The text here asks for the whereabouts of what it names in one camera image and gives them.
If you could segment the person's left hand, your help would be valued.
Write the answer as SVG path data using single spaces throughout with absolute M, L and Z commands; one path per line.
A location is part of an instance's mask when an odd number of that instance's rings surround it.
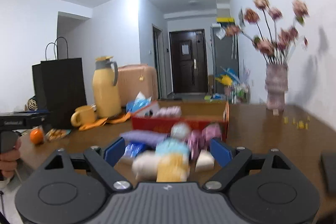
M 3 178 L 12 178 L 17 168 L 17 160 L 21 154 L 19 152 L 21 140 L 18 139 L 14 148 L 5 153 L 1 153 L 0 170 Z

